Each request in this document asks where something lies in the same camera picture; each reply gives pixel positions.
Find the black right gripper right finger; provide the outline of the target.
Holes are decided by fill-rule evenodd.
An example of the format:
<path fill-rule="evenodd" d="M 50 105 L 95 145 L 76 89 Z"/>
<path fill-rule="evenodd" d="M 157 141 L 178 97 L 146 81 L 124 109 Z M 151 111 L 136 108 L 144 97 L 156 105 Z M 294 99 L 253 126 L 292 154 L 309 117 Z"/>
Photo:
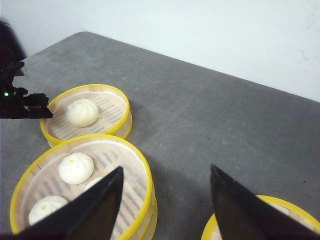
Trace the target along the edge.
<path fill-rule="evenodd" d="M 210 185 L 224 240 L 318 240 L 320 235 L 280 212 L 212 164 Z"/>

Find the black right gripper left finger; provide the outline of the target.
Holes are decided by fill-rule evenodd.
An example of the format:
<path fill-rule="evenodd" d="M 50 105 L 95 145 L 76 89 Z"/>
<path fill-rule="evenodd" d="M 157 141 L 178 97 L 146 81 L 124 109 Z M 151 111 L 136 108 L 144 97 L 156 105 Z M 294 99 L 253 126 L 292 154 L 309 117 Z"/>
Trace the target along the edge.
<path fill-rule="evenodd" d="M 2 240 L 109 240 L 121 206 L 121 166 L 43 220 Z"/>

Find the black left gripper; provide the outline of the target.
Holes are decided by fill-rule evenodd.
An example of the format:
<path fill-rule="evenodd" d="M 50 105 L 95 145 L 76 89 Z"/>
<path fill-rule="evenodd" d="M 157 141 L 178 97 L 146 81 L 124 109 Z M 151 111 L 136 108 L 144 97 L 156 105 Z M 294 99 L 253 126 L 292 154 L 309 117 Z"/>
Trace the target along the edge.
<path fill-rule="evenodd" d="M 24 87 L 15 87 L 14 78 L 24 76 L 26 54 L 13 29 L 0 22 L 0 118 L 52 119 L 49 98 L 44 93 L 28 94 Z"/>

